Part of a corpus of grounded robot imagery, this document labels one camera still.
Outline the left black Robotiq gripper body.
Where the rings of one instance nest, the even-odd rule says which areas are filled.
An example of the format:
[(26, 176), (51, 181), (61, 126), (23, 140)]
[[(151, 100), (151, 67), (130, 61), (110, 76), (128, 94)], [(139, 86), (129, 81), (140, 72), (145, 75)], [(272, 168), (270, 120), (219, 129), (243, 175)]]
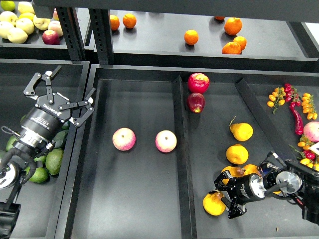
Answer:
[(20, 140), (29, 146), (38, 146), (53, 140), (63, 124), (71, 117), (69, 108), (60, 109), (69, 99), (57, 92), (53, 99), (47, 95), (37, 98), (36, 104), (21, 121)]

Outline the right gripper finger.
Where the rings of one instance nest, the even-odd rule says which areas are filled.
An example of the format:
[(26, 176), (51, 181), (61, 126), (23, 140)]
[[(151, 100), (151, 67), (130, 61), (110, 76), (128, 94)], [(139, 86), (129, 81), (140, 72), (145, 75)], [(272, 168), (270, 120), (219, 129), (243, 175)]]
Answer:
[(233, 199), (228, 199), (223, 197), (221, 199), (222, 203), (228, 209), (228, 219), (234, 219), (244, 215), (247, 212), (247, 209), (244, 205), (239, 204), (239, 198), (235, 197)]
[[(227, 184), (223, 183), (223, 180), (228, 179)], [(219, 176), (214, 180), (215, 189), (209, 191), (209, 193), (214, 193), (217, 191), (224, 192), (235, 192), (236, 178), (233, 177), (229, 170), (225, 170), (219, 174)]]

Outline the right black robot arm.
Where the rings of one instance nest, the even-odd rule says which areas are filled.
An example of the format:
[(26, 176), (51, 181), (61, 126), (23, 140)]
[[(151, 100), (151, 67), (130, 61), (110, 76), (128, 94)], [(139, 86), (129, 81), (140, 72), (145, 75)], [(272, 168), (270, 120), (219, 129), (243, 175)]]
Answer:
[(228, 209), (228, 218), (233, 219), (247, 212), (245, 205), (274, 197), (290, 201), (302, 210), (302, 218), (319, 223), (319, 173), (296, 159), (282, 160), (275, 152), (274, 157), (281, 167), (264, 159), (257, 165), (257, 171), (240, 177), (230, 170), (221, 172), (214, 180), (215, 189), (210, 194), (225, 192), (221, 203)]

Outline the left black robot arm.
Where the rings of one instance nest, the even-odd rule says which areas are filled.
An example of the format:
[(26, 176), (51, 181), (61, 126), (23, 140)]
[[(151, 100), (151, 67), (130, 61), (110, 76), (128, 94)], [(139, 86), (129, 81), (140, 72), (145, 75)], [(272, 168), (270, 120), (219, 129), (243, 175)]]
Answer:
[(21, 205), (16, 203), (22, 186), (42, 166), (35, 158), (45, 156), (55, 145), (55, 137), (62, 126), (70, 122), (79, 128), (94, 112), (92, 88), (79, 102), (71, 102), (67, 97), (52, 89), (52, 81), (60, 66), (44, 74), (35, 73), (23, 93), (35, 100), (35, 105), (20, 123), (21, 130), (15, 132), (2, 126), (2, 131), (13, 135), (15, 142), (0, 159), (0, 187), (12, 187), (5, 202), (0, 204), (0, 237), (10, 238), (16, 225)]

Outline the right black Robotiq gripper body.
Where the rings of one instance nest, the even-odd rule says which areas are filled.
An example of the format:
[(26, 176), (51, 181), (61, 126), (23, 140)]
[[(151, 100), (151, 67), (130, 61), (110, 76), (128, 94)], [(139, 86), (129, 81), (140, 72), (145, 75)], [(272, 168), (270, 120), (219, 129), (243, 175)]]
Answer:
[(265, 198), (266, 189), (263, 180), (255, 173), (231, 178), (230, 187), (230, 199), (239, 205), (261, 201)]

